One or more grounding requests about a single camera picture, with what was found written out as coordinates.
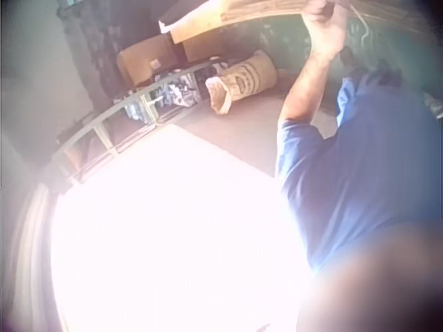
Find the sack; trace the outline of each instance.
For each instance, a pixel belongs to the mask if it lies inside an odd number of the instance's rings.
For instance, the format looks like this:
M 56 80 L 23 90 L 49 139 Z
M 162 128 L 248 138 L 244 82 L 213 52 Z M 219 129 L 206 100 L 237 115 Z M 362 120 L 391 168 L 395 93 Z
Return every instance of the sack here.
M 269 89 L 277 82 L 277 72 L 262 50 L 246 61 L 228 68 L 223 75 L 208 78 L 210 105 L 217 114 L 227 114 L 233 101 Z

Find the raised arm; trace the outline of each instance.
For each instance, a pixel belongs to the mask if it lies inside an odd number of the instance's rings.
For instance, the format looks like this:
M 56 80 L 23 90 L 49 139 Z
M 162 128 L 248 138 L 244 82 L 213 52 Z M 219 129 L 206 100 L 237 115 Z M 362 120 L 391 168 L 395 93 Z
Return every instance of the raised arm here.
M 279 121 L 311 122 L 325 91 L 329 64 L 344 46 L 349 0 L 308 0 L 302 18 L 311 55 L 284 101 Z

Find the hand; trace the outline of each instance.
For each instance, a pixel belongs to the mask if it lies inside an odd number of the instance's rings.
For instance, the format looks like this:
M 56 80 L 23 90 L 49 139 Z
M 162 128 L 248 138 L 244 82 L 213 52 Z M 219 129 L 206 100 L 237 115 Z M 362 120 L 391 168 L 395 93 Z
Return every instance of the hand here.
M 346 39 L 349 0 L 308 0 L 302 18 L 311 35 L 311 54 L 330 62 Z

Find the wire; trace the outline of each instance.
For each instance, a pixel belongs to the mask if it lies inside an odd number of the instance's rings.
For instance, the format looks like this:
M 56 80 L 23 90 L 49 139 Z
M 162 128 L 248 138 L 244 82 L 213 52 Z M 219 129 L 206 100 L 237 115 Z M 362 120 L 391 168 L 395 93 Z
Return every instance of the wire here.
M 354 7 L 354 5 L 350 4 L 351 9 L 355 12 L 355 15 L 359 18 L 359 20 L 361 21 L 361 23 L 363 23 L 363 26 L 366 29 L 365 34 L 361 37 L 360 43 L 361 43 L 361 48 L 363 49 L 364 47 L 364 43 L 365 43 L 365 39 L 369 37 L 369 26 L 366 23 L 365 19 L 363 18 L 363 16 L 361 16 L 360 12 L 357 10 L 357 8 Z

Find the man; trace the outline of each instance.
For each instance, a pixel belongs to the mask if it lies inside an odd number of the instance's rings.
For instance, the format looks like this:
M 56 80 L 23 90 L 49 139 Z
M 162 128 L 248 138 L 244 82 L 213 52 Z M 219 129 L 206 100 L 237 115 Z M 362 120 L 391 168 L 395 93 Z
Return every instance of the man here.
M 331 1 L 303 10 L 311 54 L 278 125 L 276 178 L 317 272 L 298 328 L 436 331 L 426 324 L 443 320 L 442 131 L 382 68 L 345 77 L 334 137 L 310 125 L 345 43 L 349 1 Z M 348 48 L 341 57 L 352 64 Z

